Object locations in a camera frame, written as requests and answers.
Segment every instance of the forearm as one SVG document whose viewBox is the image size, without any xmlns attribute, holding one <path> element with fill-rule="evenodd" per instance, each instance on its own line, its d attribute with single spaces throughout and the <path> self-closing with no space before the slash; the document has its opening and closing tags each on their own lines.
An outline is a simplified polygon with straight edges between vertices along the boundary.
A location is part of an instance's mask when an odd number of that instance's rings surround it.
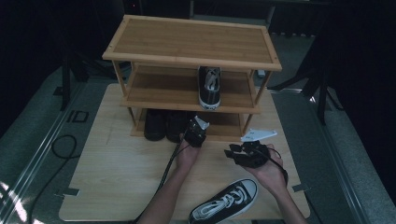
<svg viewBox="0 0 396 224">
<path fill-rule="evenodd" d="M 282 189 L 280 192 L 273 192 L 273 195 L 276 198 L 277 205 L 287 224 L 307 223 L 300 209 L 298 209 L 286 189 Z"/>
<path fill-rule="evenodd" d="M 175 170 L 163 187 L 151 199 L 148 207 L 139 219 L 144 223 L 169 223 L 175 210 L 177 196 L 188 172 Z"/>
</svg>

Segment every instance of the gray floor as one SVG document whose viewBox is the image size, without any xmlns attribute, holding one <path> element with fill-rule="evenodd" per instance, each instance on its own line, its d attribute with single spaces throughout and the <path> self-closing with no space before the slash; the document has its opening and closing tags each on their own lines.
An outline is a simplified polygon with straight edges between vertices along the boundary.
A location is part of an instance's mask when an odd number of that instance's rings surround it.
<svg viewBox="0 0 396 224">
<path fill-rule="evenodd" d="M 313 38 L 278 35 L 273 35 L 272 39 L 283 71 L 273 75 L 269 86 L 295 75 L 313 41 Z M 260 84 L 260 81 L 259 77 L 255 77 L 256 84 Z M 88 83 L 73 82 L 74 100 L 64 112 L 60 112 L 62 99 L 52 95 L 54 89 L 61 85 L 61 73 L 58 70 L 43 83 L 30 104 L 2 137 L 1 197 L 2 200 L 7 199 L 5 191 L 11 190 L 21 197 L 20 201 L 14 201 L 17 209 L 10 215 L 9 223 L 27 223 L 32 213 L 33 218 L 41 223 L 64 223 L 58 218 L 62 197 L 56 195 L 67 188 L 78 159 L 70 160 L 40 194 L 64 163 L 49 150 L 50 144 L 56 137 L 73 134 L 77 139 L 74 155 L 81 153 L 106 86 L 113 82 L 117 81 L 94 75 Z M 306 99 L 298 91 L 304 83 L 305 80 L 302 80 L 288 90 L 273 92 L 273 98 L 299 176 L 306 186 L 306 196 L 312 205 L 308 222 L 392 223 L 396 219 L 395 207 L 347 115 L 328 104 L 327 125 L 320 125 L 315 102 Z M 81 117 L 75 117 L 74 121 L 69 119 L 73 118 L 70 117 L 72 112 L 76 114 L 77 111 Z M 73 141 L 69 137 L 62 138 L 56 142 L 55 148 L 58 153 L 67 156 L 73 149 Z M 34 161 L 31 159 L 38 155 L 44 160 L 39 163 L 39 169 L 33 169 Z M 3 204 L 0 210 L 2 220 L 3 214 L 7 213 L 6 205 Z M 282 222 L 268 220 L 260 223 Z"/>
</svg>

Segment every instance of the black shoe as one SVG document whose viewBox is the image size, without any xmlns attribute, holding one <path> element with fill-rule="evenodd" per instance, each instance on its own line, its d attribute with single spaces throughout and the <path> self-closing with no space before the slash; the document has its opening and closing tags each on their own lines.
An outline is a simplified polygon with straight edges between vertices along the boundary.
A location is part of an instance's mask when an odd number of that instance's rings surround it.
<svg viewBox="0 0 396 224">
<path fill-rule="evenodd" d="M 213 224 L 246 212 L 257 198 L 257 185 L 251 179 L 233 182 L 205 203 L 194 208 L 190 224 Z"/>
<path fill-rule="evenodd" d="M 166 119 L 166 138 L 174 143 L 180 143 L 180 134 L 187 129 L 187 124 L 196 115 L 193 111 L 172 110 Z"/>
<path fill-rule="evenodd" d="M 220 76 L 219 67 L 198 68 L 199 103 L 205 110 L 215 110 L 220 105 Z"/>
<path fill-rule="evenodd" d="M 160 141 L 166 134 L 165 110 L 148 109 L 145 122 L 145 137 L 149 141 Z"/>
</svg>

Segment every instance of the shoe rack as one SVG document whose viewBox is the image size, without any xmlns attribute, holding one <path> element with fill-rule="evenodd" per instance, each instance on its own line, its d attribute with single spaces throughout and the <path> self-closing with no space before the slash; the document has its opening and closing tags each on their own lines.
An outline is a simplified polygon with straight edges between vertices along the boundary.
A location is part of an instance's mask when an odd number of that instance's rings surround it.
<svg viewBox="0 0 396 224">
<path fill-rule="evenodd" d="M 147 108 L 197 111 L 209 122 L 207 139 L 240 141 L 270 76 L 281 70 L 264 26 L 125 15 L 103 58 L 113 62 L 134 129 L 143 136 Z M 120 63 L 130 62 L 123 80 Z M 220 106 L 203 110 L 198 98 L 199 66 L 221 67 Z M 262 85 L 255 70 L 265 70 Z"/>
</svg>

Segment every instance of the shoe rack top shelf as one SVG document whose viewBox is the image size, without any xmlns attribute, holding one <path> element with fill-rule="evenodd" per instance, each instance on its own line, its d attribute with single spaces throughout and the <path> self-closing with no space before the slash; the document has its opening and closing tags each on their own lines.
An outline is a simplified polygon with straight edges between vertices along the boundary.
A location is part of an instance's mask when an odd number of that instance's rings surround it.
<svg viewBox="0 0 396 224">
<path fill-rule="evenodd" d="M 280 71 L 265 26 L 125 15 L 103 58 Z"/>
<path fill-rule="evenodd" d="M 140 108 L 206 111 L 199 104 L 198 68 L 135 64 L 121 105 Z M 220 107 L 215 112 L 259 114 L 257 96 L 248 70 L 222 71 Z"/>
</svg>

